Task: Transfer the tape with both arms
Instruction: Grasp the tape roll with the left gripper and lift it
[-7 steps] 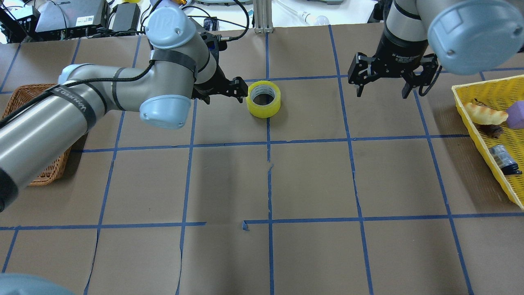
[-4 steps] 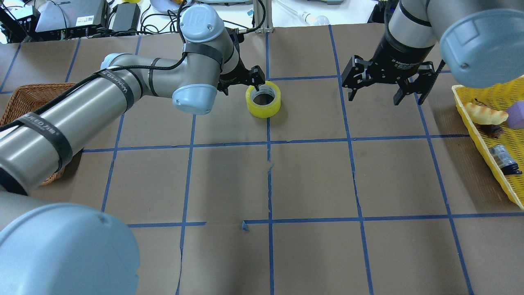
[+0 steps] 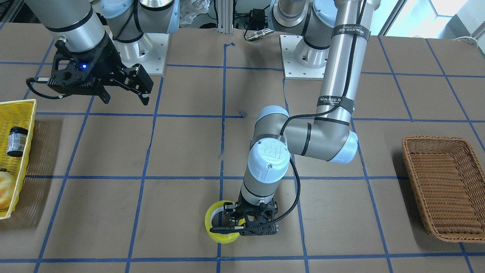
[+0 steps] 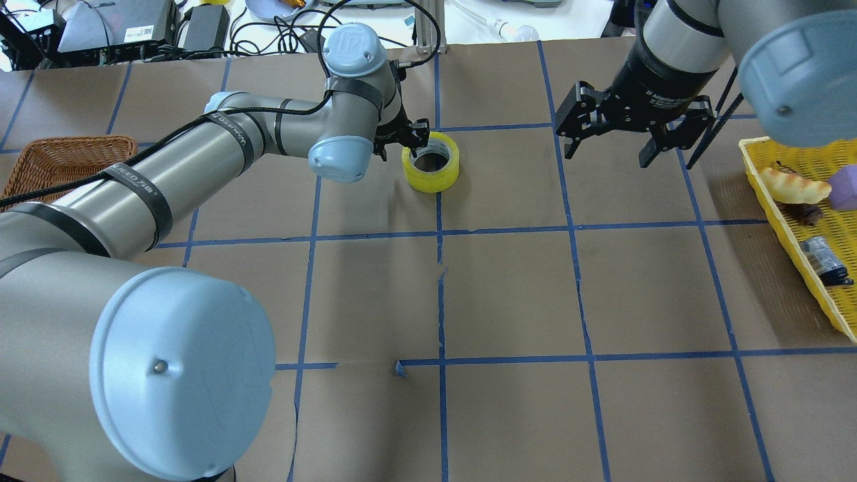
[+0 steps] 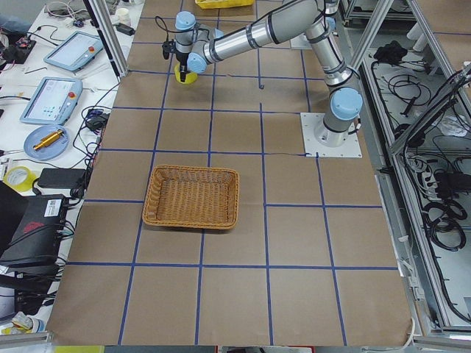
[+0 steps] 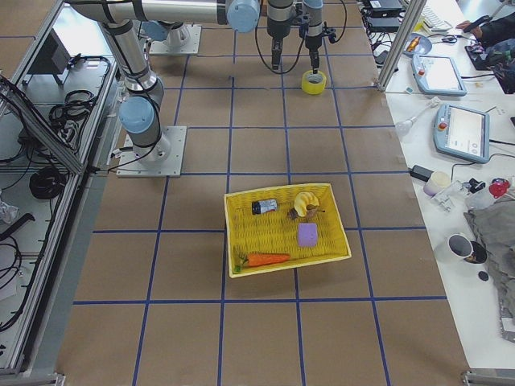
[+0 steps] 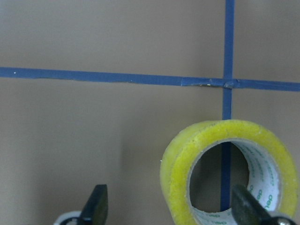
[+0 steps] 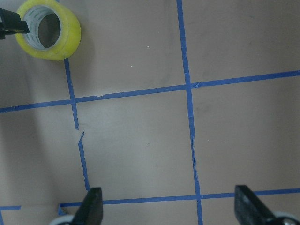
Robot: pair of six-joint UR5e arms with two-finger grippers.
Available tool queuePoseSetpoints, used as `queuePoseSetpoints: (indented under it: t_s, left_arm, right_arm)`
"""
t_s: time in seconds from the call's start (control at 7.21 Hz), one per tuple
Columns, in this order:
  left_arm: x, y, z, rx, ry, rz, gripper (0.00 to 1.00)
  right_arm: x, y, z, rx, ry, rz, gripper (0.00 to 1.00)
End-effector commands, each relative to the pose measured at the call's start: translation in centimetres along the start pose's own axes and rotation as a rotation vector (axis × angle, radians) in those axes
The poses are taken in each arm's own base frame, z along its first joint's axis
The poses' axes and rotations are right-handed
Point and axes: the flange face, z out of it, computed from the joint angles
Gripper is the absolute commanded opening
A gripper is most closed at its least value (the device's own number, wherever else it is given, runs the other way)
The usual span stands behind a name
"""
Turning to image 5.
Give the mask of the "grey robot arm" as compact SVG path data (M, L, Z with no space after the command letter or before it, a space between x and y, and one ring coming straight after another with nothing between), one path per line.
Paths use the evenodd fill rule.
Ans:
M361 94L352 85L353 70L346 64L330 30L325 6L318 1L284 1L259 19L227 34L199 23L193 13L182 11L176 15L172 33L174 38L163 44L163 56L176 56L181 76L202 74L211 64L304 35L330 89L323 128L332 134L346 133L363 106Z

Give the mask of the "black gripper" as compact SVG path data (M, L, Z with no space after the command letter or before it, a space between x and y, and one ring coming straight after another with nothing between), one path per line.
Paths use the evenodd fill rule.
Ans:
M178 51L176 53L176 58L178 61L178 70L179 72L188 72L188 55L189 53L182 53Z

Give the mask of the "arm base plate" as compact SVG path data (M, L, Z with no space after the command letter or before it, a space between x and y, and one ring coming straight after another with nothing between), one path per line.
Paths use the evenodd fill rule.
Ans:
M352 121L345 132L331 132L324 125L324 116L324 113L300 114L305 156L362 158L355 123Z

